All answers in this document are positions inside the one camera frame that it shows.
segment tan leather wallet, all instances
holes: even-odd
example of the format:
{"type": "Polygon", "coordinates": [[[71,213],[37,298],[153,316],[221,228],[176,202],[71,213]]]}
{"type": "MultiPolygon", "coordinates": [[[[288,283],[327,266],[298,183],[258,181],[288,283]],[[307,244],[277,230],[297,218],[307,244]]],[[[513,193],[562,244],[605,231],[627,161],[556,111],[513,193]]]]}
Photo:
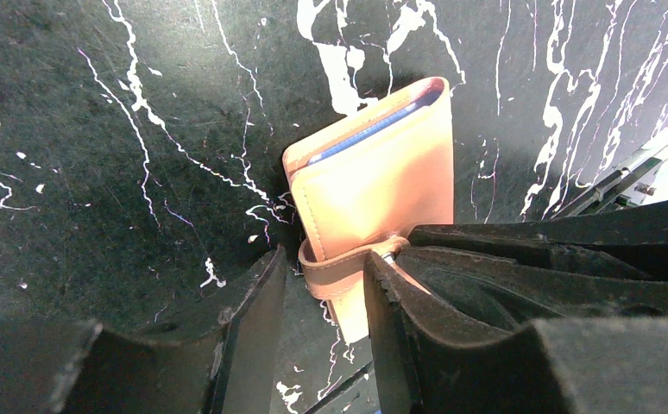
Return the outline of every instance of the tan leather wallet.
{"type": "Polygon", "coordinates": [[[308,289],[326,300],[344,340],[356,342],[369,333],[362,288],[369,251],[396,252],[418,224],[453,224],[448,81],[422,79],[294,143],[283,154],[283,166],[306,231],[299,260],[308,289]],[[438,91],[429,106],[309,163],[321,151],[438,91]]]}

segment wallet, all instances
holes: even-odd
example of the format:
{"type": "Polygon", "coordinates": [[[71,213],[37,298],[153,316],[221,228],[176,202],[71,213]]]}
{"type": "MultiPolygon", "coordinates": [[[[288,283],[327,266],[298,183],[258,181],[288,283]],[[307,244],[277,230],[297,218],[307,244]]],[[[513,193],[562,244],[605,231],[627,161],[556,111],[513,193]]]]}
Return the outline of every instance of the wallet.
{"type": "Polygon", "coordinates": [[[306,232],[299,249],[306,286],[326,301],[344,340],[356,342],[369,333],[362,284],[369,252],[395,254],[419,224],[453,224],[448,81],[422,79],[321,129],[288,147],[283,166],[306,232]],[[386,122],[425,94],[435,96],[430,104],[386,122]],[[372,133],[343,146],[363,131],[372,133]],[[332,154],[337,145],[343,149],[332,154]]]}

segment black marble surface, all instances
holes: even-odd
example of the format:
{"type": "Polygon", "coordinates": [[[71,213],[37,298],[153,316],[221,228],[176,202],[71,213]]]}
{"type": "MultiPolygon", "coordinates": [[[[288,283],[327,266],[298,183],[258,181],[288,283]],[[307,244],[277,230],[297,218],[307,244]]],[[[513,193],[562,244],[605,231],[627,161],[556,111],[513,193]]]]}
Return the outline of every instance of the black marble surface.
{"type": "MultiPolygon", "coordinates": [[[[0,318],[137,329],[293,257],[283,150],[435,75],[457,220],[538,220],[668,123],[668,1],[0,2],[0,318]]],[[[272,412],[371,359],[327,319],[289,280],[272,412]]]]}

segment leather strap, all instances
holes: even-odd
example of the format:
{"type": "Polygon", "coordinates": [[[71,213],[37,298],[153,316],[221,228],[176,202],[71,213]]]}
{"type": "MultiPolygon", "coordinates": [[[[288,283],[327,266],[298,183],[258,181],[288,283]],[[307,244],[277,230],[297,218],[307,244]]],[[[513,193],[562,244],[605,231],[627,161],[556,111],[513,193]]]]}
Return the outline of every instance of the leather strap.
{"type": "Polygon", "coordinates": [[[364,261],[370,251],[379,255],[396,253],[408,245],[409,243],[405,237],[396,235],[379,243],[355,248],[329,260],[316,262],[311,243],[306,239],[299,248],[299,261],[303,267],[306,285],[311,295],[315,298],[328,300],[348,292],[356,285],[360,278],[350,276],[362,272],[364,261]]]}

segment stitched edge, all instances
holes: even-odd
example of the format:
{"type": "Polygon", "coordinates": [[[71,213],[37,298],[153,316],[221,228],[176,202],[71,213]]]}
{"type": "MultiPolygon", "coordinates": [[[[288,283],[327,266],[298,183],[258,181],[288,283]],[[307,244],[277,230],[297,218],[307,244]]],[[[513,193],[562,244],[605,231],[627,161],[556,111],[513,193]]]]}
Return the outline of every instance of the stitched edge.
{"type": "Polygon", "coordinates": [[[326,258],[326,251],[324,250],[324,245],[321,244],[321,235],[318,233],[318,227],[316,225],[316,217],[313,216],[313,210],[311,208],[311,205],[309,205],[309,197],[306,195],[305,185],[301,186],[301,195],[304,196],[304,203],[306,203],[306,212],[308,213],[308,216],[312,218],[313,232],[316,235],[316,243],[318,244],[318,248],[321,249],[321,253],[324,255],[324,258],[326,258]]]}
{"type": "MultiPolygon", "coordinates": [[[[434,78],[430,79],[428,82],[424,82],[424,85],[423,85],[423,87],[422,87],[422,92],[425,93],[425,92],[429,91],[429,90],[432,88],[433,83],[435,82],[435,79],[434,79],[434,78]]],[[[414,85],[415,83],[410,84],[410,85],[407,86],[406,88],[401,89],[401,91],[404,90],[404,89],[409,88],[410,86],[414,85]]],[[[447,80],[447,79],[444,79],[444,86],[446,86],[446,87],[444,88],[444,91],[445,91],[446,89],[448,89],[448,80],[447,80]]],[[[412,98],[413,98],[413,97],[412,97],[411,94],[403,94],[402,97],[399,97],[399,99],[397,99],[397,100],[394,101],[395,106],[401,106],[401,105],[404,105],[404,104],[406,104],[408,101],[410,101],[412,98]]],[[[360,122],[352,122],[352,124],[353,124],[353,125],[360,125],[360,126],[364,125],[365,128],[367,128],[368,126],[371,126],[372,124],[376,123],[376,122],[377,122],[376,119],[377,119],[377,118],[370,118],[370,119],[368,119],[367,122],[364,122],[364,123],[360,123],[360,122]]],[[[324,130],[324,129],[321,129],[321,130],[317,131],[317,132],[314,133],[314,134],[318,134],[318,133],[320,133],[320,132],[321,132],[322,130],[324,130]]],[[[327,146],[331,145],[331,143],[332,143],[333,141],[337,141],[337,140],[340,139],[340,138],[342,138],[342,140],[346,139],[346,137],[342,137],[342,136],[339,136],[339,135],[338,135],[336,138],[333,138],[333,139],[331,139],[331,140],[329,140],[329,141],[325,141],[325,142],[323,142],[323,143],[320,145],[319,148],[317,148],[317,149],[315,149],[315,150],[307,151],[307,152],[305,152],[304,154],[302,154],[301,156],[296,157],[296,158],[293,159],[293,160],[290,160],[290,159],[289,159],[290,157],[289,157],[288,149],[286,149],[286,151],[283,153],[283,157],[282,157],[283,163],[286,164],[286,165],[290,165],[290,164],[299,164],[302,160],[304,160],[304,159],[306,159],[306,158],[310,158],[314,153],[316,153],[316,152],[320,152],[322,149],[324,149],[324,148],[326,148],[327,146]]]]}
{"type": "Polygon", "coordinates": [[[309,286],[309,292],[311,293],[312,296],[314,296],[316,299],[322,299],[322,300],[328,300],[328,299],[334,299],[338,296],[341,296],[343,293],[349,292],[352,289],[355,288],[356,281],[347,286],[343,287],[342,289],[339,289],[338,291],[335,292],[329,292],[329,293],[323,293],[323,294],[314,294],[314,292],[311,292],[311,287],[309,286]]]}

